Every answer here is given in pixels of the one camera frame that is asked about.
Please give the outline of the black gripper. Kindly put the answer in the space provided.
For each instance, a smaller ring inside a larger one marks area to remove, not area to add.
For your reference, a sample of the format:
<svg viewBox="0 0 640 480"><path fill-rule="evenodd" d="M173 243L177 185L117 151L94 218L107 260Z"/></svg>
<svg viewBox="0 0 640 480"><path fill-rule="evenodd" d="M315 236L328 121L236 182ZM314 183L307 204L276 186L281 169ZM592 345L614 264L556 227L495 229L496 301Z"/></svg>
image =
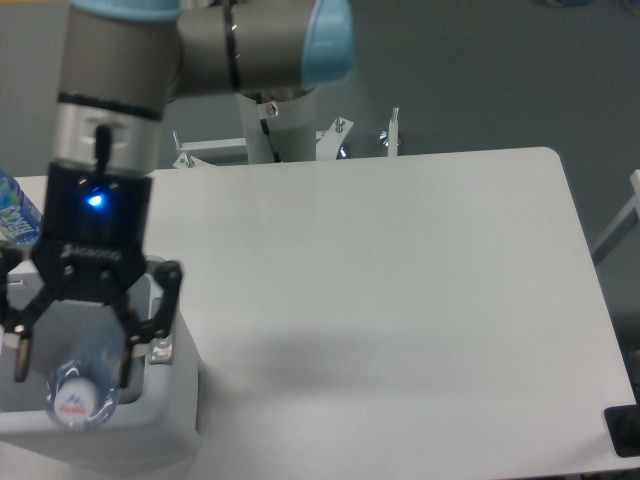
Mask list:
<svg viewBox="0 0 640 480"><path fill-rule="evenodd" d="M125 334L119 387L129 385L137 346L169 336L182 285L177 261L146 261L142 253L152 179L49 166L43 226L31 251L41 278L38 293L22 309L8 298L9 273L27 251L1 242L1 327L3 343L15 350L14 381L23 383L31 361L33 327L54 300L109 304ZM155 314L142 320L128 290L146 273L161 289Z"/></svg>

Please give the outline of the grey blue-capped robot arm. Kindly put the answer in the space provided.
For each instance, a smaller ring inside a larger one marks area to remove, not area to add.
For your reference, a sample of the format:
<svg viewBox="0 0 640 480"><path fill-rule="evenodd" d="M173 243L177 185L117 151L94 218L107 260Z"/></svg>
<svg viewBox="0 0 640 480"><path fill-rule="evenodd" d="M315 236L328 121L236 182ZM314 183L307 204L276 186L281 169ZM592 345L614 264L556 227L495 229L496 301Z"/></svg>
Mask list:
<svg viewBox="0 0 640 480"><path fill-rule="evenodd" d="M346 1L71 2L41 233L28 249L1 246L3 276L30 261L42 282L25 307L1 303L15 380L27 378L35 325L57 301L112 308L121 387L132 360L170 334L182 269L143 253L168 102L309 91L344 80L354 60Z"/></svg>

